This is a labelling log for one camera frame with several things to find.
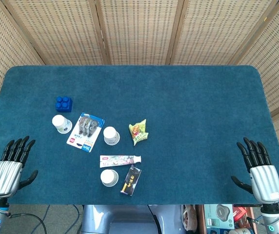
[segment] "small white cup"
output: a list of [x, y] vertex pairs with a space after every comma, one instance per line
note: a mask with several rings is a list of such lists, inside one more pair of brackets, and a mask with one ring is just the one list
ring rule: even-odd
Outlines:
[[100, 179], [103, 185], [112, 187], [118, 182], [119, 175], [115, 170], [106, 169], [100, 174]]
[[229, 234], [252, 234], [253, 231], [251, 228], [239, 228], [235, 230], [230, 230]]
[[72, 129], [72, 122], [62, 115], [56, 115], [52, 118], [52, 124], [61, 134], [66, 134]]
[[104, 129], [104, 141], [108, 145], [115, 145], [120, 140], [120, 134], [115, 130], [114, 127], [107, 127]]

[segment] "product box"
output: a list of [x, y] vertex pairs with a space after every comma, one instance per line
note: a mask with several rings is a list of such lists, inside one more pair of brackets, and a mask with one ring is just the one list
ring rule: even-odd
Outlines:
[[207, 228], [207, 234], [228, 234], [230, 229]]
[[245, 213], [247, 213], [245, 208], [233, 206], [233, 217], [234, 217], [235, 222], [240, 220], [241, 217], [243, 217], [245, 215]]
[[82, 113], [73, 128], [67, 144], [91, 152], [105, 120]]
[[205, 204], [204, 216], [207, 228], [234, 229], [232, 204]]
[[128, 174], [126, 175], [126, 178], [124, 180], [123, 188], [121, 189], [121, 193], [128, 194], [130, 196], [133, 195], [135, 186], [138, 183], [138, 179], [141, 174], [141, 169], [138, 169], [134, 167], [134, 165], [131, 166], [129, 169]]

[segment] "yellow snack bag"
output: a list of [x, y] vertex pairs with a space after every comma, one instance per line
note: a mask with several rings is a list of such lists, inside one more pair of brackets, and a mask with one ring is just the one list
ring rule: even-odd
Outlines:
[[129, 130], [132, 135], [132, 139], [134, 142], [134, 145], [138, 143], [141, 140], [146, 140], [148, 137], [148, 133], [145, 132], [146, 128], [146, 120], [144, 119], [140, 123], [136, 123], [133, 125], [129, 124]]

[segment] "blue lego brick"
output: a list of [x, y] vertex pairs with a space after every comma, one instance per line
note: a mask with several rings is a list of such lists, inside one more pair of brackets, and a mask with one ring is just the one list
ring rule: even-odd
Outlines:
[[57, 97], [55, 108], [58, 112], [71, 112], [72, 100], [70, 97]]

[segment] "silver robotic hand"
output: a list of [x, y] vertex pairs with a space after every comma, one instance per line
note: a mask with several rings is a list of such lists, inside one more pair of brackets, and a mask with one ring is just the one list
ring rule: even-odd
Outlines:
[[37, 177], [38, 171], [34, 171], [31, 176], [20, 182], [22, 169], [28, 159], [31, 147], [36, 142], [30, 141], [26, 143], [29, 136], [24, 139], [18, 139], [16, 142], [11, 140], [4, 149], [0, 160], [0, 197], [11, 197], [17, 190], [31, 184]]
[[31, 184], [38, 175], [38, 171], [35, 170], [27, 180], [20, 181], [22, 169], [35, 143], [35, 140], [32, 140], [26, 145], [28, 140], [29, 136], [24, 139], [20, 138], [16, 142], [10, 141], [0, 160], [0, 229], [4, 219], [11, 217], [8, 211], [8, 198], [15, 195], [17, 190]]
[[253, 194], [262, 204], [261, 214], [264, 223], [254, 219], [251, 221], [265, 226], [268, 234], [279, 234], [279, 177], [276, 168], [261, 142], [255, 143], [246, 137], [243, 140], [248, 150], [239, 142], [237, 146], [243, 155], [251, 185], [242, 183], [235, 176], [231, 178], [237, 186]]

